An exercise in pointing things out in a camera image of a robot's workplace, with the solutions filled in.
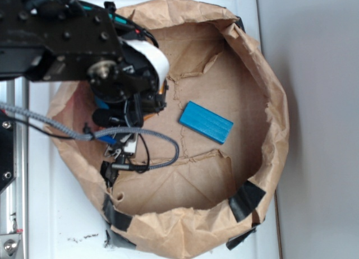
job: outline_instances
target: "black duct tape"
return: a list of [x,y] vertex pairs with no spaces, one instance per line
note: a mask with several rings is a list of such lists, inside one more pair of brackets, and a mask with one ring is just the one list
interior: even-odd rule
[[265,191],[246,181],[237,193],[228,199],[236,221],[239,223],[248,217],[258,207],[264,195]]
[[237,237],[231,238],[225,245],[227,248],[231,251],[232,249],[236,248],[239,244],[241,244],[250,234],[256,233],[257,226],[259,224],[253,225],[252,229],[248,231],[247,233],[244,233],[242,235],[239,235]]
[[126,248],[126,249],[136,249],[136,245],[129,241],[127,238],[124,238],[120,234],[111,230],[111,225],[107,224],[107,243],[112,244],[119,248]]
[[127,231],[130,227],[132,217],[124,213],[118,212],[114,209],[113,203],[109,195],[106,195],[103,203],[103,211],[108,222],[115,226],[117,229]]
[[236,21],[236,25],[243,30],[243,32],[245,33],[245,25],[243,24],[242,18],[238,17],[238,21]]

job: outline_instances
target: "crumpled paper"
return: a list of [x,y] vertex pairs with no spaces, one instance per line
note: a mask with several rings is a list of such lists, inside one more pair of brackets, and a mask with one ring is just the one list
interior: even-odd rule
[[[171,136],[180,158],[144,174],[120,172],[112,189],[99,173],[105,145],[54,139],[62,159],[104,216],[104,195],[116,210],[133,215],[124,236],[136,248],[169,258],[192,258],[262,223],[288,152],[287,98],[258,50],[258,42],[227,9],[191,0],[153,0],[117,11],[150,30],[170,61],[168,106],[144,128]],[[188,101],[234,122],[220,145],[178,123]],[[92,129],[96,105],[86,82],[63,83],[48,116],[81,131]],[[145,137],[151,162],[168,160],[173,149]],[[138,146],[135,161],[146,160]],[[246,180],[264,191],[256,210],[236,222],[227,198]]]

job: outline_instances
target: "screw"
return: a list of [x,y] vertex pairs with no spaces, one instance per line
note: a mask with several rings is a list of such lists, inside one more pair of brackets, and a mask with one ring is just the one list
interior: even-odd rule
[[11,173],[10,173],[10,172],[4,173],[4,177],[5,177],[6,179],[10,179],[10,178],[11,178]]
[[69,39],[71,39],[71,33],[68,32],[68,31],[65,31],[65,32],[62,34],[62,37],[63,37],[65,40],[69,40]]
[[106,32],[102,32],[100,34],[100,38],[101,38],[101,40],[106,41],[109,39],[109,35]]
[[108,67],[101,67],[101,69],[97,71],[97,75],[103,80],[105,80],[108,77],[109,73],[110,71]]
[[9,239],[5,242],[4,249],[9,255],[12,255],[17,249],[17,243],[14,240]]
[[12,124],[9,121],[5,121],[2,123],[2,127],[5,129],[10,129],[12,127]]
[[65,56],[63,56],[63,55],[60,55],[57,57],[57,61],[59,61],[59,62],[63,62],[64,60],[65,60]]
[[96,15],[96,16],[94,17],[94,22],[95,22],[96,24],[101,23],[101,22],[102,22],[101,16]]
[[29,15],[26,11],[20,11],[19,12],[19,19],[22,21],[26,21],[29,18]]

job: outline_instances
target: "blue wooden block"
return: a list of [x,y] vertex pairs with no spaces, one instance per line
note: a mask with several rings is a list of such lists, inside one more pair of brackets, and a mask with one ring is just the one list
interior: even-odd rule
[[199,105],[188,102],[179,123],[194,131],[223,144],[233,123]]

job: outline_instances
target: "cable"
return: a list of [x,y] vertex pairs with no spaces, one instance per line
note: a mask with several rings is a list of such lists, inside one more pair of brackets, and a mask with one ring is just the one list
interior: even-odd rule
[[152,41],[153,45],[156,48],[159,48],[159,44],[158,44],[156,38],[154,37],[154,35],[152,35],[147,29],[143,29],[143,33]]
[[24,124],[26,126],[29,126],[29,127],[33,128],[33,129],[47,135],[47,136],[49,136],[49,137],[58,138],[60,140],[73,140],[72,137],[66,137],[66,136],[60,136],[60,135],[51,134],[51,133],[49,133],[49,132],[47,132],[45,130],[42,130],[40,127],[38,127],[38,126],[36,126],[36,125],[34,125],[32,123],[29,123],[27,121],[23,121],[21,119],[17,119],[17,118],[14,118],[14,117],[9,117],[9,116],[7,116],[5,114],[4,115],[0,114],[0,119],[5,120],[5,121],[13,121],[13,122],[17,122],[17,123],[22,123],[22,124]]
[[124,117],[124,119],[125,119],[126,125],[127,125],[128,127],[133,127],[132,122],[131,122],[130,119],[128,118],[128,106],[129,106],[128,99],[126,99],[125,105],[123,106],[123,117]]
[[147,153],[147,165],[146,165],[146,169],[145,169],[145,171],[147,171],[147,170],[150,169],[150,151],[149,151],[149,149],[147,147],[147,144],[146,144],[146,141],[145,141],[143,135],[139,134],[139,136],[140,136],[142,142],[144,143],[146,153]]
[[175,148],[174,157],[168,162],[149,166],[149,169],[157,169],[157,168],[167,167],[169,165],[172,165],[174,162],[176,162],[179,157],[180,147],[178,146],[177,142],[175,140],[173,140],[172,138],[170,138],[164,134],[155,132],[155,131],[146,130],[146,129],[142,129],[142,128],[138,128],[138,127],[111,127],[111,128],[106,128],[104,130],[94,132],[93,135],[82,134],[82,133],[78,133],[78,132],[71,130],[70,128],[64,126],[62,123],[59,123],[55,120],[47,118],[41,114],[31,112],[27,109],[23,109],[23,108],[16,107],[16,106],[11,106],[4,102],[0,102],[0,108],[6,110],[8,112],[13,112],[13,113],[17,113],[20,115],[24,115],[26,117],[35,119],[37,121],[46,123],[46,124],[56,128],[57,130],[67,134],[69,137],[73,138],[74,140],[90,141],[90,140],[97,139],[97,138],[100,138],[103,136],[109,136],[109,135],[113,135],[113,134],[117,134],[117,133],[138,133],[138,134],[145,134],[145,135],[159,137],[162,140],[166,140],[166,141],[170,142]]

